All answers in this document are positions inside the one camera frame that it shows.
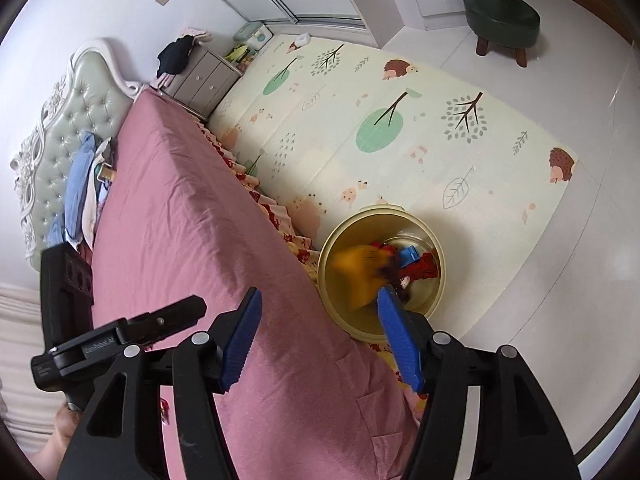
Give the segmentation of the person's left hand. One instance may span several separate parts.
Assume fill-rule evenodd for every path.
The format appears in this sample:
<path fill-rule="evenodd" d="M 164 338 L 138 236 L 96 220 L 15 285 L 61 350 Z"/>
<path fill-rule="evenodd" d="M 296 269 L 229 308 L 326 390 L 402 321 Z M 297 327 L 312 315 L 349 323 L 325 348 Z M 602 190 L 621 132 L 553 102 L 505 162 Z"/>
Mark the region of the person's left hand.
<path fill-rule="evenodd" d="M 56 412 L 52 441 L 55 449 L 61 454 L 66 452 L 70 440 L 72 440 L 78 427 L 81 416 L 81 412 L 71 410 L 66 403 L 63 403 Z"/>

